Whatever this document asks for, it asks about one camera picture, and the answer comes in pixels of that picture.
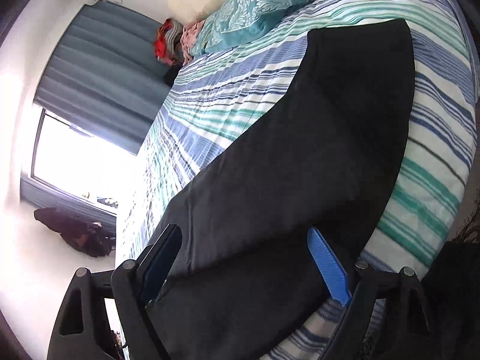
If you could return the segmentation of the black pants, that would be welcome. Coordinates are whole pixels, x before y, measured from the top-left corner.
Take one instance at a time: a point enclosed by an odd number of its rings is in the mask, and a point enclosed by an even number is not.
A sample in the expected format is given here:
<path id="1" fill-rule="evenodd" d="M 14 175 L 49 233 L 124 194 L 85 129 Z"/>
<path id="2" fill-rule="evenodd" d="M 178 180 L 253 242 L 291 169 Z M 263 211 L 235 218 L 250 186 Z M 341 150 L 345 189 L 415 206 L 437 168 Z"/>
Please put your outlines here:
<path id="1" fill-rule="evenodd" d="M 307 34 L 284 96 L 163 213 L 182 245 L 149 312 L 172 359 L 258 359 L 321 306 L 308 230 L 352 266 L 393 192 L 414 82 L 402 19 Z"/>

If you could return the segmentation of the blue window curtain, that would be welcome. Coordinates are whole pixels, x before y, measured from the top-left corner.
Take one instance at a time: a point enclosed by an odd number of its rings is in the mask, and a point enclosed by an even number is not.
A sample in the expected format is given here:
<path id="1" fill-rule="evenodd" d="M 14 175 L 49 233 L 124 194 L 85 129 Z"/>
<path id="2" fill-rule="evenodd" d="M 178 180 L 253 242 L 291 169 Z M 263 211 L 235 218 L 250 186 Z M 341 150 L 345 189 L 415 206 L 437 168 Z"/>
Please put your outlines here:
<path id="1" fill-rule="evenodd" d="M 21 198 L 105 228 L 169 87 L 154 54 L 158 23 L 101 1 L 80 9 L 41 75 L 41 110 Z"/>

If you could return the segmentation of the striped blue green bed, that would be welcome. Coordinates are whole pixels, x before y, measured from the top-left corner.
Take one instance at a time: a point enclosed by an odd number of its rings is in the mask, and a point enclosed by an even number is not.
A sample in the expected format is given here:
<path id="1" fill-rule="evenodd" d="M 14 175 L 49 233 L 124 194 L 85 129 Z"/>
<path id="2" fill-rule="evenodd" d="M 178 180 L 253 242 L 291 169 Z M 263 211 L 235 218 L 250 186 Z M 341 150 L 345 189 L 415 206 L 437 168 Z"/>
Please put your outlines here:
<path id="1" fill-rule="evenodd" d="M 422 279 L 477 143 L 455 0 L 313 0 L 182 68 L 127 177 L 116 256 L 182 243 L 143 303 L 158 359 L 321 359 L 356 264 Z"/>

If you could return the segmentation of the red clothes pile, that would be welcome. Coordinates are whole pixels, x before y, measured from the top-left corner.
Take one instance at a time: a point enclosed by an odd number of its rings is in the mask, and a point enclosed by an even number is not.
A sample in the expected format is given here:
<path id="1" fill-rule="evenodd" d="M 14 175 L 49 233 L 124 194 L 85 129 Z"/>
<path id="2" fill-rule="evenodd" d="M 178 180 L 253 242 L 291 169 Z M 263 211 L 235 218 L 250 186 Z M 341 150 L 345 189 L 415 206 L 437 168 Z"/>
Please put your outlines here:
<path id="1" fill-rule="evenodd" d="M 154 55 L 162 63 L 172 66 L 178 63 L 182 53 L 177 51 L 183 33 L 183 26 L 176 19 L 168 18 L 157 29 L 154 41 Z"/>

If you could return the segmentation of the pink cloth on bed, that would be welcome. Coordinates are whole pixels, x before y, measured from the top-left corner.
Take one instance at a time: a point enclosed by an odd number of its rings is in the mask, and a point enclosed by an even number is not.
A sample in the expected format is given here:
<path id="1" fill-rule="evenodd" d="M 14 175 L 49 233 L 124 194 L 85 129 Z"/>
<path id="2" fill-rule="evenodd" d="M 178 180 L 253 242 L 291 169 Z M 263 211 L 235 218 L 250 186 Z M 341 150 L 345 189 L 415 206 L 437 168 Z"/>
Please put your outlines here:
<path id="1" fill-rule="evenodd" d="M 184 63 L 192 60 L 191 50 L 194 48 L 197 37 L 204 26 L 205 20 L 189 23 L 183 27 L 182 36 L 180 40 L 181 51 L 184 58 Z"/>

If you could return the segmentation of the teal patterned pillow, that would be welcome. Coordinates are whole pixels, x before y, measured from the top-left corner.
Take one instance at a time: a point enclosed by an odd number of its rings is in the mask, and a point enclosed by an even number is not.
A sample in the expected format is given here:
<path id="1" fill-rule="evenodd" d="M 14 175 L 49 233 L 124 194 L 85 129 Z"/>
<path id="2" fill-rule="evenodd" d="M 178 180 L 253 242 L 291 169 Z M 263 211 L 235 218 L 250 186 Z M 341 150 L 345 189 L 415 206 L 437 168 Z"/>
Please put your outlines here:
<path id="1" fill-rule="evenodd" d="M 271 31 L 294 8 L 311 0 L 226 0 L 205 19 L 190 53 L 214 54 L 255 41 Z"/>

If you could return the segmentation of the dark bags hanging on wall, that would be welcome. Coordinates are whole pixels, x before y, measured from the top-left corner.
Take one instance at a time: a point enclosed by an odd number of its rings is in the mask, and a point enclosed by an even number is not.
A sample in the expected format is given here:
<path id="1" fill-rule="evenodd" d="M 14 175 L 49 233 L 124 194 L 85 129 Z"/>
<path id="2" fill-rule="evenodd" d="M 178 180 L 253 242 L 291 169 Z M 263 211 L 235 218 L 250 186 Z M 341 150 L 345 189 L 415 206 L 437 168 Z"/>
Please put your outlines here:
<path id="1" fill-rule="evenodd" d="M 115 249 L 116 234 L 104 228 L 100 222 L 84 220 L 55 207 L 36 209 L 33 217 L 58 233 L 74 250 L 90 257 L 106 257 Z"/>

